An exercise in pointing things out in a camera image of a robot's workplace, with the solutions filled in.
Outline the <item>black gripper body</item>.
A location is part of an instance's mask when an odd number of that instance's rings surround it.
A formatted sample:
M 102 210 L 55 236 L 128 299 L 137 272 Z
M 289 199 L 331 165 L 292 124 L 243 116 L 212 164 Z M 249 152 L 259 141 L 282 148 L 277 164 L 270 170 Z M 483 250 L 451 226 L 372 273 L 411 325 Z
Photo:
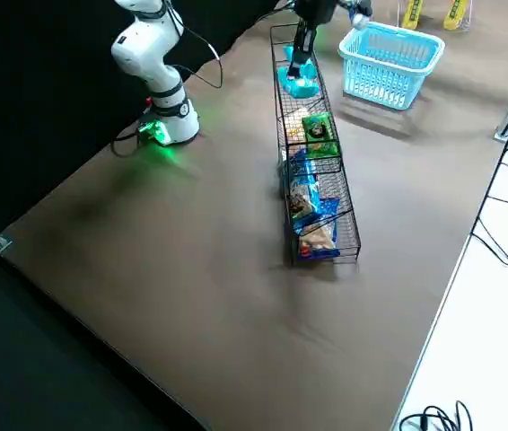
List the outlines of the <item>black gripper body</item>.
M 337 0 L 297 0 L 296 14 L 307 23 L 328 23 L 337 7 Z

